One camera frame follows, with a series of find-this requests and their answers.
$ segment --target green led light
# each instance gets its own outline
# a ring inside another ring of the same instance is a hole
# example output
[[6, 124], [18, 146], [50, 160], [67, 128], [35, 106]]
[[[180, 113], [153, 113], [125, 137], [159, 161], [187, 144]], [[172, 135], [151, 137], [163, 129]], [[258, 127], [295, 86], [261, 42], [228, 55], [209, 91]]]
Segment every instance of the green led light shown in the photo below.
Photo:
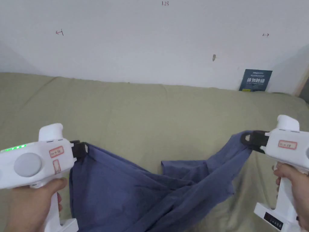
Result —
[[19, 146], [17, 146], [17, 147], [12, 147], [12, 148], [4, 149], [4, 150], [2, 150], [2, 151], [0, 151], [0, 152], [9, 152], [9, 151], [12, 151], [12, 150], [24, 148], [24, 147], [26, 147], [26, 146], [27, 146], [26, 144], [24, 144], [24, 145], [19, 145]]

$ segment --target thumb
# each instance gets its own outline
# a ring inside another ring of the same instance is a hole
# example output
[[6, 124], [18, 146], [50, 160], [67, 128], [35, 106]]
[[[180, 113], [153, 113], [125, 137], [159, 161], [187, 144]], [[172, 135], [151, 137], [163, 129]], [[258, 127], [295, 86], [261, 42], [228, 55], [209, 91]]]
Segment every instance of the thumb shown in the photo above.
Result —
[[48, 182], [44, 188], [48, 190], [48, 192], [53, 195], [57, 191], [63, 189], [66, 186], [67, 180], [66, 178], [61, 179], [53, 179]]
[[278, 177], [286, 177], [291, 182], [294, 182], [299, 176], [302, 175], [298, 170], [288, 164], [282, 164], [277, 166], [277, 170], [273, 173]]

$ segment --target dark blue sign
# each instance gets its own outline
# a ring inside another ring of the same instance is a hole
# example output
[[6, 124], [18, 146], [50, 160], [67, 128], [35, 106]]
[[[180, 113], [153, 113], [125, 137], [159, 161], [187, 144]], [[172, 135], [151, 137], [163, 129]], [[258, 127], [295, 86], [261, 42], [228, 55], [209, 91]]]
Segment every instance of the dark blue sign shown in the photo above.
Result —
[[246, 69], [239, 91], [265, 91], [272, 71]]

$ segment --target mattress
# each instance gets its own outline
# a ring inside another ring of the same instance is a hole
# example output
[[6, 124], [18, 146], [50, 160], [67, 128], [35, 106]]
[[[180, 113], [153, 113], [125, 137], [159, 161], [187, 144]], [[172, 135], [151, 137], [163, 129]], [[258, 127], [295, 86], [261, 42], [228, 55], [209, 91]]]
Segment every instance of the mattress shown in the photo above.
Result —
[[[309, 131], [304, 100], [280, 93], [0, 73], [0, 99], [0, 149], [37, 141], [42, 126], [60, 122], [68, 140], [102, 147], [153, 173], [161, 172], [161, 160], [207, 159], [240, 131], [272, 130], [279, 114]], [[256, 202], [275, 207], [273, 164], [253, 152], [233, 182], [235, 194], [188, 231], [272, 231], [253, 210]], [[68, 187], [60, 194], [61, 218], [68, 218]], [[0, 230], [8, 195], [0, 190]]]

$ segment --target wrinkled fabric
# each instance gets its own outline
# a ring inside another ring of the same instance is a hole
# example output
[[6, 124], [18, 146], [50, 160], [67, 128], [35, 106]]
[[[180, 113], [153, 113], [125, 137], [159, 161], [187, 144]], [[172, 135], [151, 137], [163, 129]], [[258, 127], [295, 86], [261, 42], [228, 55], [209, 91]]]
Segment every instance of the wrinkled fabric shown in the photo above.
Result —
[[162, 161], [148, 172], [88, 144], [70, 172], [70, 207], [79, 232], [184, 231], [234, 193], [232, 180], [252, 150], [233, 135], [201, 161]]

